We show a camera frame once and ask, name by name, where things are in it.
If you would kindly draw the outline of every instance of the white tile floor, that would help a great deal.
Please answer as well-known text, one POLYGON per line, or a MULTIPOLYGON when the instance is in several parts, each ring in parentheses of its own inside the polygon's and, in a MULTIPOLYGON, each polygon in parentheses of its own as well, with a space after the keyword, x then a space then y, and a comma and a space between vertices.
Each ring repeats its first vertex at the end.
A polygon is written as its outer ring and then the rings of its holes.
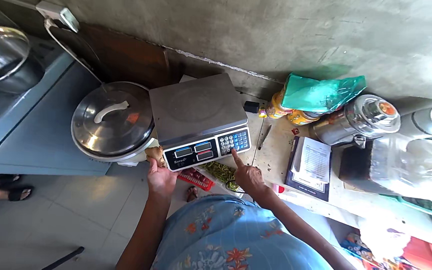
MULTIPOLYGON (((21 202, 0 201, 0 270, 39 270, 79 246, 85 251, 58 270, 114 269, 143 211, 147 170, 148 163, 142 162, 113 165, 103 177, 23 176, 23 183, 36 187, 34 195, 21 202)), ((177 181, 169 215, 185 204, 190 186, 177 181)), ((325 218, 292 207, 337 245, 325 218)))

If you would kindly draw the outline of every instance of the knife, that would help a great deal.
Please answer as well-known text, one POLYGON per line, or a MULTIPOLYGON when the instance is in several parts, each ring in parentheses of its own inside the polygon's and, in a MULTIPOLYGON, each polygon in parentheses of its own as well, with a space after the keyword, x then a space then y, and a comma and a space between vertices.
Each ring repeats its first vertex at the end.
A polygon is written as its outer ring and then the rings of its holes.
POLYGON ((265 140, 268 137, 269 131, 271 130, 272 126, 273 125, 269 125, 268 130, 266 131, 266 134, 264 134, 264 136, 262 137, 261 144, 259 145, 258 150, 261 150, 261 147, 263 147, 263 144, 265 143, 265 140))

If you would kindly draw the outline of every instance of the green chili pepper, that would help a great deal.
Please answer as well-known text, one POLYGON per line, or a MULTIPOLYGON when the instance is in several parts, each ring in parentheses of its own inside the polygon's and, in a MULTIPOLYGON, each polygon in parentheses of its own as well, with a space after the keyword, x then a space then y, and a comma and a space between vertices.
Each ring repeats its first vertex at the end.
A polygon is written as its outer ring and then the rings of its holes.
MULTIPOLYGON (((200 166, 223 183, 234 180, 234 173, 236 172, 236 169, 234 168, 228 167, 216 161, 201 164, 200 166)), ((239 186, 234 182, 230 182, 229 187, 232 190, 236 190, 239 186)))

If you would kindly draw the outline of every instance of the black sandal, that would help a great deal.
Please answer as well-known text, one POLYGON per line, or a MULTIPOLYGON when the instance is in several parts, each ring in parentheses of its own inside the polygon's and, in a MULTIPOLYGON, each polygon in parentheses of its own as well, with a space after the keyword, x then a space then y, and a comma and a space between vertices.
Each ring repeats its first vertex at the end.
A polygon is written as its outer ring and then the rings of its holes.
POLYGON ((16 181, 21 180, 21 175, 19 174, 2 174, 0 173, 0 188, 8 187, 14 184, 16 181))
POLYGON ((8 199, 9 201, 23 201, 31 197, 33 195, 35 187, 32 185, 25 185, 25 186, 19 186, 19 187, 13 187, 8 189, 8 199), (25 189, 29 189, 29 194, 21 200, 21 194, 23 194, 25 189))

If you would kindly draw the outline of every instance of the pot lid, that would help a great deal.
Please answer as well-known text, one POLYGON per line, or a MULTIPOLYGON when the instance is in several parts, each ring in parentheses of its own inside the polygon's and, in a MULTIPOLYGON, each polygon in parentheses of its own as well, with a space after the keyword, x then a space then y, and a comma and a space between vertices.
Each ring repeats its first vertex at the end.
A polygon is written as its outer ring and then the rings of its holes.
POLYGON ((401 126, 398 110, 376 95, 360 95, 347 109, 351 125, 369 138, 398 132, 401 126))
POLYGON ((154 121, 148 89, 137 83, 107 83, 89 93, 74 111, 71 132, 85 150, 119 156, 143 144, 154 121))

